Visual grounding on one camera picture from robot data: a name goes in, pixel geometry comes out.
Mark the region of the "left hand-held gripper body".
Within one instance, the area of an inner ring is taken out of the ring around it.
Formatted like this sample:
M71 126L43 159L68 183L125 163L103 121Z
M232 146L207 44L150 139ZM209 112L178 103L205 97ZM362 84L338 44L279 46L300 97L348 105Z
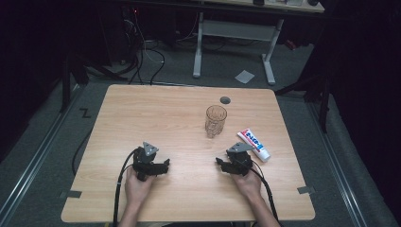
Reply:
M154 172L157 168L164 168L153 163L158 150L150 143L144 142L142 147L133 151L132 168L136 171L138 180L144 182L147 176L155 176Z

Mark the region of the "person's right hand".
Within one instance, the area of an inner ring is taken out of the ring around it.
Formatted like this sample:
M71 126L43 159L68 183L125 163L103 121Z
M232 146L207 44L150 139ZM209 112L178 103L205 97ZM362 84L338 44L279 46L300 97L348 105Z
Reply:
M231 175L240 194L248 201L255 201L261 198L261 181L253 172L249 171L247 175Z

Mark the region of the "desk with white legs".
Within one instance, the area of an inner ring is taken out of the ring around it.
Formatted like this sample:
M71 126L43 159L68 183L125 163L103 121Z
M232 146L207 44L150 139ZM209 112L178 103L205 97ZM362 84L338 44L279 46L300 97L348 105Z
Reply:
M317 0L317 3L309 3L308 0L200 0L200 5L206 7L207 3L226 4L228 6L247 6L254 9L284 13L305 13L313 15L314 13L324 13L324 7ZM274 26L253 25L239 22L228 22L215 19L204 19L203 13L198 16L198 35L197 49L194 59L193 77L201 76L202 62L202 38L204 36L234 38L251 41L268 42L270 44L266 53L261 55L264 65L265 75L269 85L275 84L275 77L272 72L270 58L274 47L281 33L285 19L280 16Z

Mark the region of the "metal floor rail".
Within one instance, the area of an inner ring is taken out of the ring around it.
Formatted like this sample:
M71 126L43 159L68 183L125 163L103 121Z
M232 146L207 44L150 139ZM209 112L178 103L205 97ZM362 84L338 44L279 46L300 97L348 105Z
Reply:
M7 226L26 192L35 180L58 136L72 106L85 86L75 85L65 110L60 106L62 89L57 88L45 104L29 120L22 137L0 165L0 226Z
M354 224L354 227L368 227L365 217L363 216L360 207L357 203L354 190L349 184L344 171L340 165L334 147L326 132L323 131L320 121L319 113L314 104L306 103L306 107L313 119L314 125L317 128L319 135L323 141L324 151L326 153L328 164L331 168L332 175L336 181L337 187L341 194L342 200L348 211L348 214Z

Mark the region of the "person's left hand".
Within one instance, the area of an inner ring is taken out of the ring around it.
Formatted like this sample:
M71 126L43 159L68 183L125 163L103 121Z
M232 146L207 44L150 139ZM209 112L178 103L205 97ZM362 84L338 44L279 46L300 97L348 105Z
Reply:
M144 182L142 182L137 179L137 174L135 171L128 171L125 183L127 205L141 206L148 197L148 193L155 179L155 176L149 176L146 177Z

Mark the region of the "white toothpaste tube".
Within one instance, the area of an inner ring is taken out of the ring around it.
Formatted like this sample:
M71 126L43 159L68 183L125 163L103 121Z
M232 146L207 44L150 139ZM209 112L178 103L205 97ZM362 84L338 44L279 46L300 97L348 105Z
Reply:
M253 153L264 163L270 158L270 153L250 129L237 134L245 143L253 147Z

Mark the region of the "grey paper sheet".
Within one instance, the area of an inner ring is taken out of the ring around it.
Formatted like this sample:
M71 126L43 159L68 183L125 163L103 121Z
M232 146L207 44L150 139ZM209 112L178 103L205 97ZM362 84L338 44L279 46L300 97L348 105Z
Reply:
M248 82L250 82L252 79L254 78L254 74L243 70L241 73L239 73L235 79L243 84L247 84Z

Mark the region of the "black metal stand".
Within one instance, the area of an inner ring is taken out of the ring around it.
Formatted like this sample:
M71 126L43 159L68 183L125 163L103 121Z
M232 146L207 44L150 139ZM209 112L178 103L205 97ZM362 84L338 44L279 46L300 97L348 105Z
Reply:
M86 66L90 66L96 69L98 72L104 76L125 81L125 78L118 76L116 73L106 69L100 64L85 58L77 53L69 53L66 55L62 63L62 76L61 76L61 88L62 88L62 98L61 98L61 112L64 113L71 102L71 78L74 78L77 85L86 86L89 82L89 77L86 73Z
M282 96L292 91L305 91L305 102L320 103L318 111L318 124L324 133L327 133L326 118L329 111L329 96L330 96L331 77L325 75L315 75L306 79L299 79L298 81L286 86L274 93L277 96Z

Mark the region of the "clear ribbed glass cup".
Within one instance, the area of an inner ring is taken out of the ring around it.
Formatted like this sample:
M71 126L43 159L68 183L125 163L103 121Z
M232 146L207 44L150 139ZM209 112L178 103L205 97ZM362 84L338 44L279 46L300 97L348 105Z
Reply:
M208 138L214 138L222 132L226 118L227 111L222 106L212 105L207 108L204 127Z

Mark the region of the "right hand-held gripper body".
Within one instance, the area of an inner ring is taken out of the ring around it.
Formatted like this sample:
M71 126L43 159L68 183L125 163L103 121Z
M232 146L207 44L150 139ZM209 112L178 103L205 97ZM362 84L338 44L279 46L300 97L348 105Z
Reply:
M252 146L238 142L226 150L230 163L232 163L231 167L235 169L236 175L245 176L253 167L252 158L248 153L252 149Z

